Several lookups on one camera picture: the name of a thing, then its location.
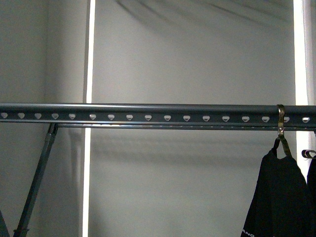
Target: slotted hole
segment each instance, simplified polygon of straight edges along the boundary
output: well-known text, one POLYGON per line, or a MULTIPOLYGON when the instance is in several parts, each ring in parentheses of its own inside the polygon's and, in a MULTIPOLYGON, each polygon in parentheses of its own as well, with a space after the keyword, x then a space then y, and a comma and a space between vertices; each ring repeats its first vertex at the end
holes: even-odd
POLYGON ((25 114, 24 113, 18 113, 18 116, 19 116, 20 119, 23 119, 25 114))
POLYGON ((209 119, 210 119, 210 116, 203 116, 203 120, 204 120, 205 122, 208 122, 209 119))
POLYGON ((223 120, 224 122, 228 122, 229 119, 230 119, 229 116, 223 116, 223 117, 222 117, 222 120, 223 120))
POLYGON ((310 120, 311 120, 310 117, 304 117, 304 118, 302 118, 302 121, 303 121, 304 123, 308 123, 310 120))
POLYGON ((51 114, 51 116, 53 117, 53 119, 58 119, 59 115, 54 113, 54 114, 51 114))
POLYGON ((69 114, 70 119, 75 119, 76 115, 75 114, 69 114))
POLYGON ((170 116, 170 115, 165 115, 165 116, 164 116, 164 120, 169 121, 170 119, 171 119, 171 116, 170 116))
POLYGON ((36 113, 36 114, 34 114, 34 116, 35 116, 37 119, 40 119, 40 118, 41 118, 41 114, 40 114, 40 113, 36 113))
POLYGON ((270 120, 270 117, 268 117, 268 116, 263 116, 262 117, 262 121, 263 122, 269 122, 269 120, 270 120))
POLYGON ((115 118, 115 116, 114 115, 108 115, 108 118, 109 118, 109 120, 112 121, 115 118))
POLYGON ((147 121, 150 121, 150 120, 152 119, 152 116, 151 116, 151 115, 145 115, 145 119, 146 119, 147 121))
POLYGON ((97 115, 95 114, 90 114, 89 117, 92 119, 92 120, 95 120, 97 118, 97 115))
POLYGON ((6 119, 8 117, 8 114, 7 113, 1 113, 1 117, 6 119))
POLYGON ((243 116, 241 119, 244 122, 248 122, 250 120, 249 116, 243 116))
POLYGON ((126 118, 131 121, 133 119, 133 115, 126 115, 126 118))
POLYGON ((190 117, 189 115, 184 115, 184 116, 183 116, 183 119, 184 119, 185 122, 189 121, 190 118, 191 118, 191 117, 190 117))

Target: metal hanger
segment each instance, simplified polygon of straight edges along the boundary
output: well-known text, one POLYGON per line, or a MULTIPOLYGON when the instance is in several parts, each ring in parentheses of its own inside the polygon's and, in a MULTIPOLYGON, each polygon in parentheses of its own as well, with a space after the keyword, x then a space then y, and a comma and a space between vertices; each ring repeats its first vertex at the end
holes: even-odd
POLYGON ((277 107, 278 107, 277 138, 275 140, 275 144, 273 146, 273 149, 276 151, 280 142, 282 142, 284 153, 286 154, 286 156, 292 157, 290 147, 289 147, 288 142, 284 136, 285 108, 284 108, 284 105, 277 105, 277 107))
POLYGON ((314 150, 302 150, 302 157, 308 158, 308 159, 315 159, 316 158, 316 151, 314 151, 314 150))

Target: hanging clothes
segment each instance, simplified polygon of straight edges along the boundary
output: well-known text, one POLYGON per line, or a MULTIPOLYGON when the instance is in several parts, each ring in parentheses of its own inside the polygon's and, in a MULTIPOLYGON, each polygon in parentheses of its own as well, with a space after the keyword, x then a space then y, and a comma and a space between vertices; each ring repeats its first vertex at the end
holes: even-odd
POLYGON ((307 174, 307 186, 311 192, 312 199, 316 205, 316 159, 312 159, 310 168, 307 174))
POLYGON ((278 159, 273 148, 262 159, 241 237, 315 237, 314 209, 296 160, 278 159))

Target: closet rod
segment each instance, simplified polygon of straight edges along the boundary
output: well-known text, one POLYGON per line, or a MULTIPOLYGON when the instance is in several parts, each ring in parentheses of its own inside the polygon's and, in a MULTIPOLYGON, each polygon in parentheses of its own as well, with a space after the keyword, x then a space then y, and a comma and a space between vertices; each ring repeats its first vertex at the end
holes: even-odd
MULTIPOLYGON (((0 122, 58 127, 276 130, 276 105, 0 103, 0 122)), ((316 106, 285 106, 286 130, 314 131, 316 106)))

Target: light strip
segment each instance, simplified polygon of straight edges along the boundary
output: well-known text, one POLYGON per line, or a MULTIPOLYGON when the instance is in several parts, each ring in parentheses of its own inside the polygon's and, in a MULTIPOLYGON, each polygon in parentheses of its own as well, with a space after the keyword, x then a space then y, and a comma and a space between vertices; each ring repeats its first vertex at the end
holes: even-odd
MULTIPOLYGON (((89 104, 92 103, 94 21, 95 21, 95 0, 90 0, 89 37, 88 37, 89 49, 88 49, 87 88, 86 88, 86 103, 89 103, 89 104)), ((84 134, 82 237, 88 237, 90 150, 91 150, 91 128, 86 128, 85 134, 84 134)))
MULTIPOLYGON (((295 53, 295 103, 308 105, 307 71, 306 71, 306 45, 304 27, 304 0, 294 0, 294 53, 295 53)), ((301 155, 303 149, 309 149, 310 136, 307 132, 296 132, 297 164, 305 180, 309 169, 301 155)))

